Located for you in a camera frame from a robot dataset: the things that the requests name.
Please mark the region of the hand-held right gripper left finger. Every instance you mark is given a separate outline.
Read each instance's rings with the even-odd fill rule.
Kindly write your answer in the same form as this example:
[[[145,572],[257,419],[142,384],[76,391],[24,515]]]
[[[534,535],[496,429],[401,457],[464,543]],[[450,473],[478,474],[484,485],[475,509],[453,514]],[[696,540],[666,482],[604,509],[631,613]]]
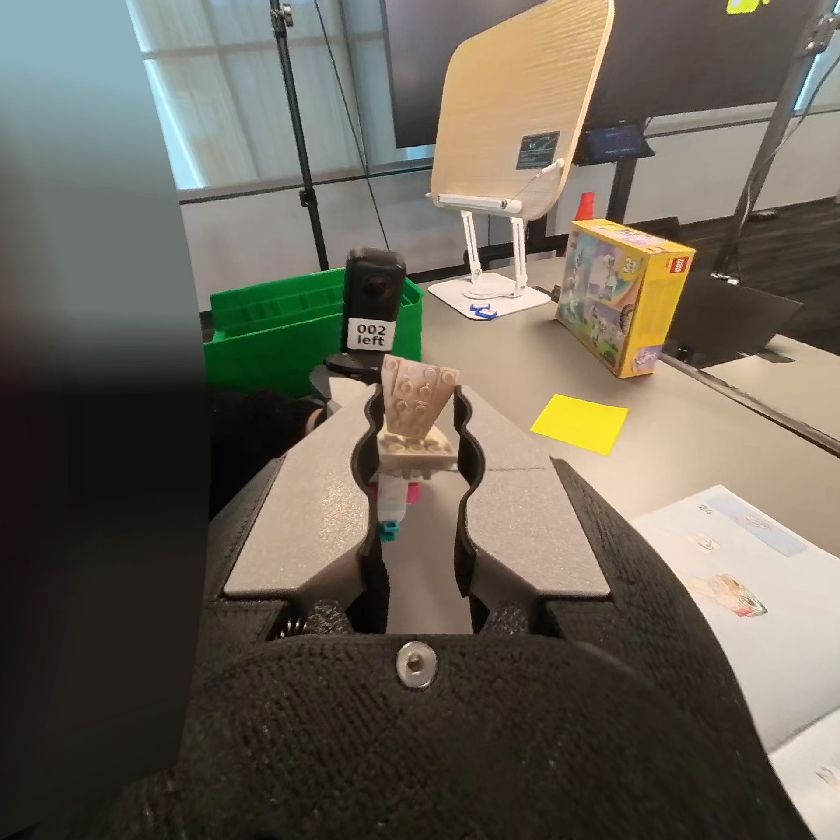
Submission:
[[[379,467],[382,387],[365,385],[291,448],[249,524],[226,582],[233,601],[282,601],[308,615],[320,601],[384,632],[387,571],[367,486]]]

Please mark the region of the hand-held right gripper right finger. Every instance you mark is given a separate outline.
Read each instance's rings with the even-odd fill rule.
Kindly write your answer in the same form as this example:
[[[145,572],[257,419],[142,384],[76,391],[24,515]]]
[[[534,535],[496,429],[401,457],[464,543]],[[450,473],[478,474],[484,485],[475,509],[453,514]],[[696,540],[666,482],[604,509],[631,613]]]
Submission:
[[[473,630],[511,605],[539,626],[551,602],[606,602],[611,589],[551,457],[467,385],[454,393],[455,579]]]

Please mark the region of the white lego animal model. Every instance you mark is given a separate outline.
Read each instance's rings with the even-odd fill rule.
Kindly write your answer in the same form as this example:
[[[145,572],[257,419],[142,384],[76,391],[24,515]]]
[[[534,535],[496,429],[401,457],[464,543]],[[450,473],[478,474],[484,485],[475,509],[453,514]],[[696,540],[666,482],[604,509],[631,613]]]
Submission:
[[[385,409],[377,435],[375,505],[381,541],[393,542],[421,483],[456,466],[457,449],[435,422],[459,382],[459,372],[386,354],[381,365]]]

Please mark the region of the open lego instruction booklet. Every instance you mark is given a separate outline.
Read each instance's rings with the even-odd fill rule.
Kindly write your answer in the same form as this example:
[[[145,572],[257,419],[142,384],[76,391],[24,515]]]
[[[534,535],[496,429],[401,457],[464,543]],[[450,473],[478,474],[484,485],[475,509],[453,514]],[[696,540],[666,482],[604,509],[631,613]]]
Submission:
[[[838,838],[838,558],[723,486],[633,525],[712,628],[813,835]]]

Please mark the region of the yellow lego box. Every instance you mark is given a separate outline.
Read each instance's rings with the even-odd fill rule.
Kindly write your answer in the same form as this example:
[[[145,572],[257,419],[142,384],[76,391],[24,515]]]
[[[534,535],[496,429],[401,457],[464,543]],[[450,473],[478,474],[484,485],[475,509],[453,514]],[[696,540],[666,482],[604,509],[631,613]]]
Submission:
[[[650,375],[695,255],[606,219],[574,221],[555,318],[616,378]]]

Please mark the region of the yellow sticky note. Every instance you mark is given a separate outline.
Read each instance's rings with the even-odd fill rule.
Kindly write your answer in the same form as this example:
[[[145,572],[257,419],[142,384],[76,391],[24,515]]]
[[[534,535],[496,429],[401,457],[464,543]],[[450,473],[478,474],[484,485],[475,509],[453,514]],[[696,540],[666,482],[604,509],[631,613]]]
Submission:
[[[627,419],[628,409],[554,395],[530,431],[561,443],[609,456]]]

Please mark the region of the green plastic bin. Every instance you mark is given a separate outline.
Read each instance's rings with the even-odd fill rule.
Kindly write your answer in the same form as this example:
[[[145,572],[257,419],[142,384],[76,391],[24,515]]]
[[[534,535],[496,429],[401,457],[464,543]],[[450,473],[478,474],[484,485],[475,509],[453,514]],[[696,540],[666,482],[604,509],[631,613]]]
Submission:
[[[341,349],[343,286],[344,269],[336,268],[212,294],[208,384],[309,395],[310,373]]]

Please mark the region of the black tripod stand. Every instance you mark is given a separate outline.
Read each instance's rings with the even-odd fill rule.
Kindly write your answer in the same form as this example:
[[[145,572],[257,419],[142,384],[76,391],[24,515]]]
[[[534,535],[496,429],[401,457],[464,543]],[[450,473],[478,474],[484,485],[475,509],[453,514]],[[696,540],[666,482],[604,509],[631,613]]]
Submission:
[[[311,236],[316,249],[318,266],[321,271],[325,271],[329,269],[329,258],[325,248],[326,244],[324,241],[321,218],[319,214],[318,198],[312,180],[308,150],[301,120],[298,92],[293,75],[291,53],[288,45],[288,30],[293,26],[291,6],[287,2],[269,1],[269,18],[276,41],[280,70],[286,91],[290,124],[301,174],[299,200],[301,206],[308,212]]]

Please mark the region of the frosted window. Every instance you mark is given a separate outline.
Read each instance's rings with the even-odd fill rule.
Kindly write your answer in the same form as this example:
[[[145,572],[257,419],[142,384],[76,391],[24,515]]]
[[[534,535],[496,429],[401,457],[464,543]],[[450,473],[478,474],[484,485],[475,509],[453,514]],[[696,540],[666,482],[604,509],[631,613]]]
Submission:
[[[179,191],[298,182],[265,1],[128,1]],[[290,2],[312,175],[399,165],[380,2]]]

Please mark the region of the wooden book stand white base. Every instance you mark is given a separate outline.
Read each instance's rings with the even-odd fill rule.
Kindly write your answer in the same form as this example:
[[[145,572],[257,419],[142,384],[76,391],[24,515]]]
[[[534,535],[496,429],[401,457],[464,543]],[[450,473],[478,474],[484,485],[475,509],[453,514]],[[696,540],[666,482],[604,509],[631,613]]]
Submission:
[[[469,273],[427,290],[469,320],[470,305],[499,319],[550,302],[528,284],[526,223],[560,199],[613,20],[613,1],[544,2],[469,38],[449,61],[427,198],[459,212]],[[513,278],[481,268],[476,214],[509,221]]]

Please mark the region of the black laptop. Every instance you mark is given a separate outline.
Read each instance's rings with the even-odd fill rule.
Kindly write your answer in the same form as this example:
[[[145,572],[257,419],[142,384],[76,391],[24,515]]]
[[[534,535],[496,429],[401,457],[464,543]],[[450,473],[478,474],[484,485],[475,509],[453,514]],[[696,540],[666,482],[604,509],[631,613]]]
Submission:
[[[663,354],[697,369],[760,354],[802,308],[801,302],[693,271]]]

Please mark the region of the small black touch panel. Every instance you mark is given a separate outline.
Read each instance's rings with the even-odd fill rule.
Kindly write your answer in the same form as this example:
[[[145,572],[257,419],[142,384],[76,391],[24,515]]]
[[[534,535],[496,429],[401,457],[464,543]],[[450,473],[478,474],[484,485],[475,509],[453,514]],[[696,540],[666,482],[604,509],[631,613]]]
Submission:
[[[639,122],[620,122],[608,128],[585,129],[574,154],[579,166],[637,161],[655,156]]]

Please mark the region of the grey light stand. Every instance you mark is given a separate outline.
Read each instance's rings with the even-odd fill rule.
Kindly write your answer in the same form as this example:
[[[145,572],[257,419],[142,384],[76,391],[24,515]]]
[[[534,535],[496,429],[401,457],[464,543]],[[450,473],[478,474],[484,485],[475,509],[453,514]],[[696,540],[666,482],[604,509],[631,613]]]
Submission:
[[[838,56],[829,63],[821,59],[838,31],[838,8],[838,1],[816,2],[815,11],[802,30],[727,232],[712,261],[712,279],[730,286],[742,282],[742,270],[739,268],[742,234],[753,214],[771,166],[777,154],[811,114],[826,82],[838,70]]]

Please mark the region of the large black wall screen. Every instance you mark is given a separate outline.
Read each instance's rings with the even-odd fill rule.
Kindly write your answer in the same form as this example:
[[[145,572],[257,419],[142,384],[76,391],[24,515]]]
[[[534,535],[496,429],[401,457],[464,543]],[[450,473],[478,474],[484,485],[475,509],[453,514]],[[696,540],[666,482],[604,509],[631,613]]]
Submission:
[[[456,48],[538,4],[381,2],[398,148],[435,142]],[[586,125],[775,101],[816,8],[812,1],[616,1]]]

